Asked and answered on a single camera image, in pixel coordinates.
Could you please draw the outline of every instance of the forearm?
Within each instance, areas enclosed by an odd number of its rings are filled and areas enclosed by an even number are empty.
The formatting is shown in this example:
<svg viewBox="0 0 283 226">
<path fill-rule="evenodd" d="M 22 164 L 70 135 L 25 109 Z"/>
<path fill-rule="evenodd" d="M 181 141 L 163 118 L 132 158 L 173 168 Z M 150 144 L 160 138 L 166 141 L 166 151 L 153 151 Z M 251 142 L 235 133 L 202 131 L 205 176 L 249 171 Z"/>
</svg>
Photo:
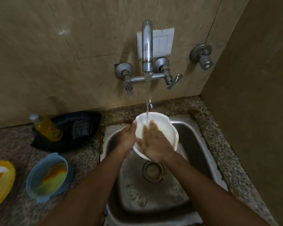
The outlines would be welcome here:
<svg viewBox="0 0 283 226">
<path fill-rule="evenodd" d="M 196 210 L 208 226 L 268 224 L 246 205 L 174 153 L 163 163 L 181 183 Z"/>
<path fill-rule="evenodd" d="M 120 149 L 114 149 L 46 216 L 40 226 L 98 225 L 124 158 Z"/>
</svg>

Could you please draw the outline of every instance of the granite backsplash ledge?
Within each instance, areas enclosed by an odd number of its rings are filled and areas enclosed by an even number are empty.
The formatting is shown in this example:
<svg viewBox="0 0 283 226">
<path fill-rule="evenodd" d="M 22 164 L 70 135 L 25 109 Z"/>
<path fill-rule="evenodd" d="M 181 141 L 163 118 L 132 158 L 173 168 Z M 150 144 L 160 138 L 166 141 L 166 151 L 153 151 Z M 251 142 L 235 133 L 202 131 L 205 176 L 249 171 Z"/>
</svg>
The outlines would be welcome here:
<svg viewBox="0 0 283 226">
<path fill-rule="evenodd" d="M 103 115 L 101 128 L 91 142 L 83 148 L 62 154 L 75 166 L 74 181 L 69 189 L 72 189 L 99 163 L 104 127 L 130 123 L 145 111 L 145 104 L 101 111 Z M 230 192 L 271 225 L 277 225 L 200 97 L 155 102 L 150 111 L 167 116 L 191 114 L 195 117 Z M 0 225 L 34 225 L 48 210 L 59 203 L 67 192 L 41 204 L 36 204 L 35 200 L 30 199 L 26 193 L 25 181 L 30 170 L 48 154 L 31 148 L 29 144 L 32 139 L 31 126 L 0 130 L 0 159 L 11 161 L 17 169 L 17 179 L 12 192 L 0 205 Z"/>
</svg>

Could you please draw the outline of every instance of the yellow plate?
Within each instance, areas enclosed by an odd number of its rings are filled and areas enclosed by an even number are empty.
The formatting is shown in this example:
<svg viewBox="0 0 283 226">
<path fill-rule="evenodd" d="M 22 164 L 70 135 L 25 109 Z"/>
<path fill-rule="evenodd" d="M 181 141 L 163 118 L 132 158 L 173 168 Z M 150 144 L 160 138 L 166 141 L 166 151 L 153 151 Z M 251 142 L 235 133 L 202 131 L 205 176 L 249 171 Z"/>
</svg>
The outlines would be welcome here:
<svg viewBox="0 0 283 226">
<path fill-rule="evenodd" d="M 0 160 L 0 204 L 6 198 L 13 187 L 16 171 L 13 164 L 8 161 Z"/>
</svg>

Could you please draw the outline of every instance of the drain strainer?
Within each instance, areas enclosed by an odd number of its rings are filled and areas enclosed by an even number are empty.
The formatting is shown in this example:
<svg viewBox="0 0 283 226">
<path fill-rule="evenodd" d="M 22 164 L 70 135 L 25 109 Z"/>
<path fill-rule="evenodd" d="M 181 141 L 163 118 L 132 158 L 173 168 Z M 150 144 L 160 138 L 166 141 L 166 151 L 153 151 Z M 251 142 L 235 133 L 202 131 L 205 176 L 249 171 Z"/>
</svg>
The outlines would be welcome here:
<svg viewBox="0 0 283 226">
<path fill-rule="evenodd" d="M 164 167 L 161 163 L 148 161 L 142 167 L 142 174 L 146 181 L 158 183 L 163 179 Z"/>
</svg>

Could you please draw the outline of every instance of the person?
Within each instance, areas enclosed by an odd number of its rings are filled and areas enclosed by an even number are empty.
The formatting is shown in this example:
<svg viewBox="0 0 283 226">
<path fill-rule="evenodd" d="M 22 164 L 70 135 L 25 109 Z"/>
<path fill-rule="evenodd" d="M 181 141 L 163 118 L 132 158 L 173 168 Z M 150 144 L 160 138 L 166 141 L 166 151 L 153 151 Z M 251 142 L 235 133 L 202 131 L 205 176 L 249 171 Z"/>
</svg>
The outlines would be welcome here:
<svg viewBox="0 0 283 226">
<path fill-rule="evenodd" d="M 174 151 L 170 142 L 151 121 L 144 127 L 144 139 L 136 139 L 137 123 L 124 128 L 115 149 L 83 179 L 39 226 L 98 226 L 123 160 L 137 141 L 143 153 L 163 163 L 180 182 L 207 226 L 268 226 L 255 212 L 207 178 Z"/>
</svg>

